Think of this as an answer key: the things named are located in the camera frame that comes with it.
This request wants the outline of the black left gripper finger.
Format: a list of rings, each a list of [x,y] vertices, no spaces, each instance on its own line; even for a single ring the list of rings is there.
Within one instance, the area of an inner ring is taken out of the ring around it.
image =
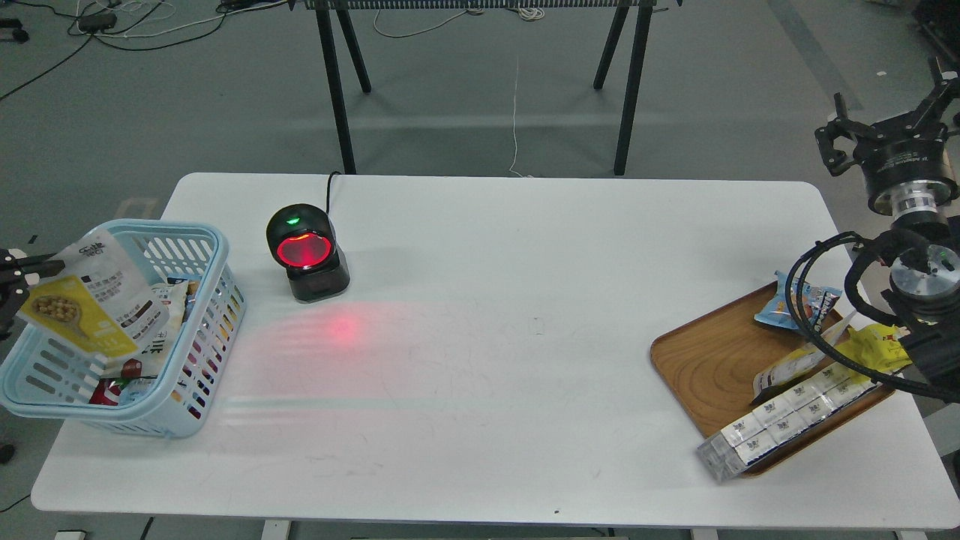
[[[3,289],[1,293],[1,341],[13,332],[14,318],[27,300],[27,289]]]
[[[65,269],[65,261],[54,255],[3,255],[2,286],[34,286],[40,279],[56,276]]]

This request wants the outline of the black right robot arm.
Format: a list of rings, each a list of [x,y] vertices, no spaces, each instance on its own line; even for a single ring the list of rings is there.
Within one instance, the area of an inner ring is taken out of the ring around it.
[[[953,131],[942,116],[958,98],[958,74],[930,58],[933,88],[910,110],[871,124],[849,116],[834,95],[835,116],[814,137],[820,160],[833,177],[859,167],[867,206],[891,218],[888,230],[867,238],[850,230],[817,242],[787,273],[787,309],[799,333],[817,349],[871,382],[955,404],[958,402],[958,218],[943,206],[958,199],[947,154]],[[801,311],[800,294],[816,260],[845,244],[855,260],[844,276],[844,294],[857,314],[906,329],[901,345],[922,382],[889,375],[840,353]]]

